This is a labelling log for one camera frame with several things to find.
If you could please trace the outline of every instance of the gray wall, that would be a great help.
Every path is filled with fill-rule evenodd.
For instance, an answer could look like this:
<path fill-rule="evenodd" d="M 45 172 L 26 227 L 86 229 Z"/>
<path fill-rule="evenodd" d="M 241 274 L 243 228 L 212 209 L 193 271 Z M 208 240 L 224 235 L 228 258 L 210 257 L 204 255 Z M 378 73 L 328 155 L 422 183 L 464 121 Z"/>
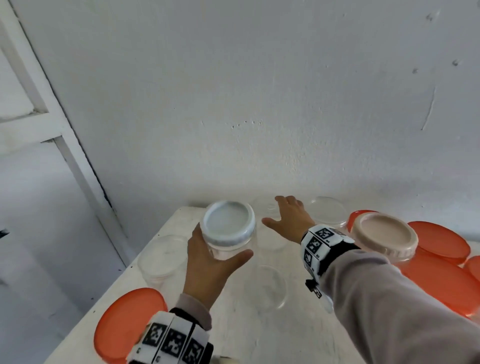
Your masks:
<path fill-rule="evenodd" d="M 137 250 L 264 192 L 478 238 L 477 0 L 12 3 Z"/>

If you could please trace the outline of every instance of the door frame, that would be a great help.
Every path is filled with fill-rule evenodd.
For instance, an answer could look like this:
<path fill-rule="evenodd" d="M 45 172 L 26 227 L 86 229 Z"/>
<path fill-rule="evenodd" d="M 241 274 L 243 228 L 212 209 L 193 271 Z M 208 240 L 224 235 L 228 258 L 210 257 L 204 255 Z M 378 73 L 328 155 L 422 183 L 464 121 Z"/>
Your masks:
<path fill-rule="evenodd" d="M 29 144 L 53 140 L 127 266 L 136 254 L 8 0 L 0 0 L 0 49 L 34 106 L 28 115 L 0 119 L 0 156 Z"/>

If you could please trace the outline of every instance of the white lid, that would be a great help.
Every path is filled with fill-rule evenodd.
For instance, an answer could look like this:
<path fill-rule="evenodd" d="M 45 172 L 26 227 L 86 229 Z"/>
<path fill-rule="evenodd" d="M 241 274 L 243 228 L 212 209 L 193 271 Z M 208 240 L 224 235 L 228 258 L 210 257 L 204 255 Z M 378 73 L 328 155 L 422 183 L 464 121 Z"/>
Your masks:
<path fill-rule="evenodd" d="M 138 268 L 151 277 L 168 276 L 187 259 L 187 247 L 184 236 L 156 236 L 138 257 Z"/>
<path fill-rule="evenodd" d="M 273 194 L 259 196 L 251 205 L 257 218 L 280 218 L 280 208 Z"/>
<path fill-rule="evenodd" d="M 255 231 L 255 213 L 249 204 L 218 201 L 207 208 L 200 227 L 205 241 L 214 248 L 238 249 Z"/>
<path fill-rule="evenodd" d="M 380 212 L 357 216 L 351 234 L 366 248 L 398 260 L 412 258 L 419 242 L 416 232 L 407 223 Z"/>
<path fill-rule="evenodd" d="M 317 224 L 344 226 L 348 212 L 335 198 L 319 196 L 305 202 L 305 210 Z"/>

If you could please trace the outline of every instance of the orange lid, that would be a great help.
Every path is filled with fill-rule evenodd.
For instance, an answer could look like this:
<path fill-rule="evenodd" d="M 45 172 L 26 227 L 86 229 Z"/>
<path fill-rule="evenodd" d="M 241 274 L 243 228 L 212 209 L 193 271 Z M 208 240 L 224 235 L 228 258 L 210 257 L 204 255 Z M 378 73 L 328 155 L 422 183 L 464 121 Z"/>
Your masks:
<path fill-rule="evenodd" d="M 418 249 L 402 273 L 451 310 L 470 317 L 480 307 L 480 283 L 464 269 Z"/>
<path fill-rule="evenodd" d="M 97 354 L 108 364 L 125 364 L 148 321 L 158 311 L 167 311 L 167 304 L 152 288 L 139 288 L 121 296 L 96 326 L 93 345 Z"/>
<path fill-rule="evenodd" d="M 473 275 L 476 280 L 480 281 L 480 255 L 473 256 L 467 260 L 463 269 Z"/>
<path fill-rule="evenodd" d="M 348 232 L 350 232 L 352 230 L 352 226 L 353 226 L 353 223 L 355 222 L 355 219 L 357 218 L 357 216 L 361 215 L 361 214 L 364 214 L 366 212 L 378 212 L 378 211 L 373 211 L 373 210 L 358 210 L 358 211 L 354 211 L 350 214 L 350 217 L 348 218 L 348 222 L 347 222 L 347 230 Z"/>
<path fill-rule="evenodd" d="M 427 252 L 455 265 L 462 264 L 470 255 L 469 244 L 457 233 L 426 221 L 412 221 L 408 224 L 419 237 L 419 247 Z"/>

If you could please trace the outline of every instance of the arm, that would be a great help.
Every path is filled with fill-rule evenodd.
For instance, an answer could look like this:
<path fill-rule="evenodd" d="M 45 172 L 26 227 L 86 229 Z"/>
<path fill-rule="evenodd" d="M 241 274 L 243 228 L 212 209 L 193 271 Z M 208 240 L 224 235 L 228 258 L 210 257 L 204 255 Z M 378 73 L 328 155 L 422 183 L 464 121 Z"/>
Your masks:
<path fill-rule="evenodd" d="M 281 221 L 263 223 L 300 243 L 315 223 L 301 201 L 276 199 Z M 381 254 L 340 255 L 322 275 L 320 288 L 367 363 L 480 362 L 480 327 L 427 295 Z"/>

